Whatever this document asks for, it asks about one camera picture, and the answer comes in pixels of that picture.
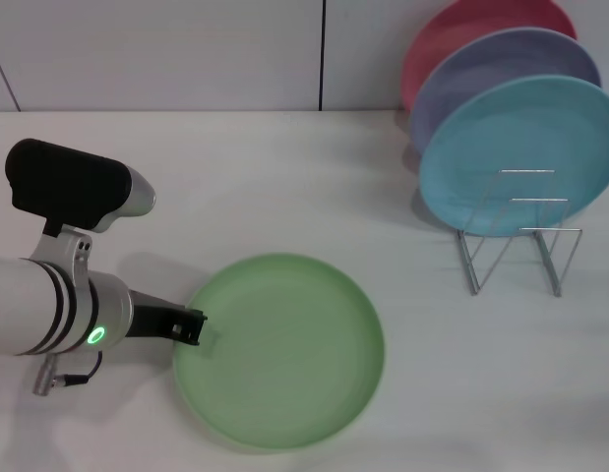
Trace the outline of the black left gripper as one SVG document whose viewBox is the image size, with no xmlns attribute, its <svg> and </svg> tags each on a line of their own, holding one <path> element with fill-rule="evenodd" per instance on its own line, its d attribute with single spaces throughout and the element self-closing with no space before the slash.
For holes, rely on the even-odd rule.
<svg viewBox="0 0 609 472">
<path fill-rule="evenodd" d="M 191 346 L 200 344 L 200 335 L 207 320 L 202 311 L 186 310 L 176 305 L 135 290 L 130 291 L 133 315 L 129 337 L 171 339 Z"/>
</svg>

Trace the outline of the green round plate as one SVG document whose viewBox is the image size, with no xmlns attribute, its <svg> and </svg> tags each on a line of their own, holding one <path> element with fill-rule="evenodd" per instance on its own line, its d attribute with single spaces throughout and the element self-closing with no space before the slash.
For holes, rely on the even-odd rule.
<svg viewBox="0 0 609 472">
<path fill-rule="evenodd" d="M 364 291 L 332 265 L 264 254 L 216 273 L 191 299 L 206 315 L 173 372 L 190 411 L 245 447 L 289 450 L 340 432 L 382 377 L 385 340 Z"/>
</svg>

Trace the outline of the blue round plate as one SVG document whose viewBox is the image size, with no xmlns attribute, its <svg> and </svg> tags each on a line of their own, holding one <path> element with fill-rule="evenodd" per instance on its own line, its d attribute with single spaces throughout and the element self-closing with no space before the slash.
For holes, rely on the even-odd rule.
<svg viewBox="0 0 609 472">
<path fill-rule="evenodd" d="M 584 80 L 531 76 L 471 99 L 422 155 L 426 207 L 452 228 L 511 236 L 555 226 L 609 186 L 609 95 Z"/>
</svg>

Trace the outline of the pink round plate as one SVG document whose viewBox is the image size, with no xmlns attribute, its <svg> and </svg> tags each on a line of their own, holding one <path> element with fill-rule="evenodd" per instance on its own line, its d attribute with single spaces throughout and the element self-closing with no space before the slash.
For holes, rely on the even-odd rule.
<svg viewBox="0 0 609 472">
<path fill-rule="evenodd" d="M 578 37 L 568 14 L 553 0 L 456 0 L 418 33 L 403 60 L 400 94 L 404 109 L 433 70 L 474 39 L 498 30 L 540 27 Z"/>
</svg>

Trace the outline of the purple round plate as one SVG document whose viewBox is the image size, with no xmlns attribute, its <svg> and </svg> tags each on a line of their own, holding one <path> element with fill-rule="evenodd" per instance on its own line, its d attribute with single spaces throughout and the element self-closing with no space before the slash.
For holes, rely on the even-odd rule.
<svg viewBox="0 0 609 472">
<path fill-rule="evenodd" d="M 565 34 L 533 27 L 491 32 L 447 56 L 419 89 L 409 116 L 415 150 L 423 153 L 440 125 L 476 95 L 534 75 L 574 77 L 601 85 L 591 55 Z"/>
</svg>

